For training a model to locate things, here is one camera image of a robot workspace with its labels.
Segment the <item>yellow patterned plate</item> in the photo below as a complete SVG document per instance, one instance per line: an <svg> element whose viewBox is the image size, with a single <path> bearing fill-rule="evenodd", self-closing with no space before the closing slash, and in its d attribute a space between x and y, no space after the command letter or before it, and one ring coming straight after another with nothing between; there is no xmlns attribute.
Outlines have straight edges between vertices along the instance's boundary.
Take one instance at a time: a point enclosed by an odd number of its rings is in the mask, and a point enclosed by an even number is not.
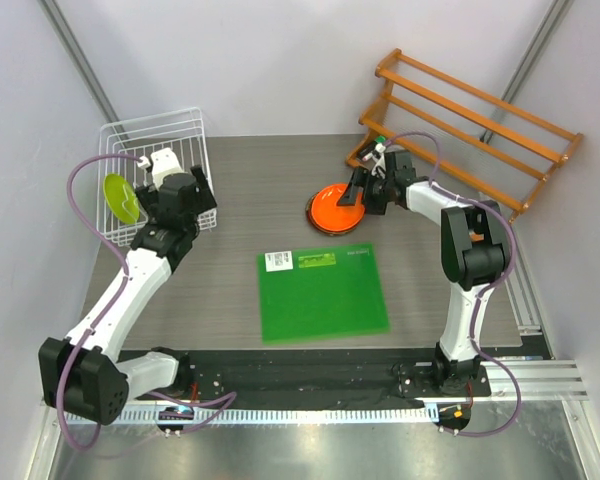
<svg viewBox="0 0 600 480"><path fill-rule="evenodd" d="M313 202L314 199L316 198L316 195L310 197L310 199L307 201L306 206L305 206L305 217L308 221L308 223L317 231L319 231L321 234L324 234L326 236L331 236L331 237L339 237L339 236L344 236L344 235L348 235L351 232L353 232L360 224L361 220L359 220L357 223L355 223L353 226L347 228L347 229L341 229L341 230L328 230L323 228L322 226L320 226L314 219L314 217L312 216L312 206L313 206Z"/></svg>

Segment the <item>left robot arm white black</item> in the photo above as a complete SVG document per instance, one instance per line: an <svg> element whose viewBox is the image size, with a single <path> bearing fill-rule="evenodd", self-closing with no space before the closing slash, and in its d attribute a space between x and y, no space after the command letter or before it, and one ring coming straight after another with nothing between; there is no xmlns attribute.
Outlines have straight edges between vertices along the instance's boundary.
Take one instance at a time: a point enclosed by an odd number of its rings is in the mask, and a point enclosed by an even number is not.
<svg viewBox="0 0 600 480"><path fill-rule="evenodd" d="M130 399L160 390L180 399L192 389L186 354L155 347L119 359L131 327L192 249L199 216L217 205L199 166L152 174L153 183L136 191L148 221L122 256L118 274L64 339L48 338L39 349L44 400L60 414L109 425Z"/></svg>

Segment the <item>orange plate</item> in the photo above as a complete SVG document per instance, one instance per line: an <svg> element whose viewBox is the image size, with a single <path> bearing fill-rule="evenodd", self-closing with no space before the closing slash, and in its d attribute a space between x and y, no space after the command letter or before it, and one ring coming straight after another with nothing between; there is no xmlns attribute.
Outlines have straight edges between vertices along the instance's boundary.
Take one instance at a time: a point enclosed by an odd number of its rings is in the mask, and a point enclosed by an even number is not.
<svg viewBox="0 0 600 480"><path fill-rule="evenodd" d="M315 194L311 213L323 228L332 231L347 229L364 218L365 207L361 201L361 193L354 206L337 205L346 186L345 183L331 184Z"/></svg>

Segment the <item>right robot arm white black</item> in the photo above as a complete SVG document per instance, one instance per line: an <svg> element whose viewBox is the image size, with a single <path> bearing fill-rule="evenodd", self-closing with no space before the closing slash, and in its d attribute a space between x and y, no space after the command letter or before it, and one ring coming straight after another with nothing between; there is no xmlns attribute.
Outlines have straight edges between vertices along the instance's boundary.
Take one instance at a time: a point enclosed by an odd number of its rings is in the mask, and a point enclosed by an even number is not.
<svg viewBox="0 0 600 480"><path fill-rule="evenodd" d="M450 283L450 300L432 364L421 377L439 395L462 395L479 377L480 333L491 291L514 260L510 225L495 202L465 198L419 177L406 152L383 154L380 166L372 170L356 167L337 205L349 207L357 201L372 215L383 215L394 203L440 227L441 266Z"/></svg>

